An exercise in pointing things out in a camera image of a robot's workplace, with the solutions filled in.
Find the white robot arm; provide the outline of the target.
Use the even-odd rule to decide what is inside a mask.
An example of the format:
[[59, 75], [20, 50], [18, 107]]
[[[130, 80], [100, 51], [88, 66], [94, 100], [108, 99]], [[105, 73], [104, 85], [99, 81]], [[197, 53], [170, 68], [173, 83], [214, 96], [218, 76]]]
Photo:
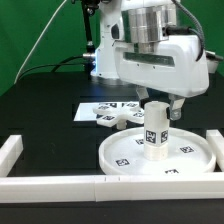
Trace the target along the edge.
[[202, 27], [181, 27], [177, 12], [188, 14], [181, 0], [100, 0], [100, 45], [91, 76], [106, 83], [138, 86], [169, 94], [169, 118], [181, 117], [187, 98], [209, 86]]

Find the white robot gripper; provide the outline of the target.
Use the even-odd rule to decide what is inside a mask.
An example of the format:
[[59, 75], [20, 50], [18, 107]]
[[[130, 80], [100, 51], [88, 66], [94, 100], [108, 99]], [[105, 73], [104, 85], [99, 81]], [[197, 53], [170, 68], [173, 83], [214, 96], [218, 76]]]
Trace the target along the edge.
[[166, 41], [157, 42], [154, 51], [147, 54], [137, 53], [132, 43], [114, 43], [119, 78], [140, 85], [136, 87], [139, 106], [144, 108], [149, 101], [146, 87], [170, 93], [171, 120], [181, 118], [185, 98], [200, 95], [209, 86], [206, 56], [197, 60], [198, 54], [199, 40], [195, 35], [171, 35]]

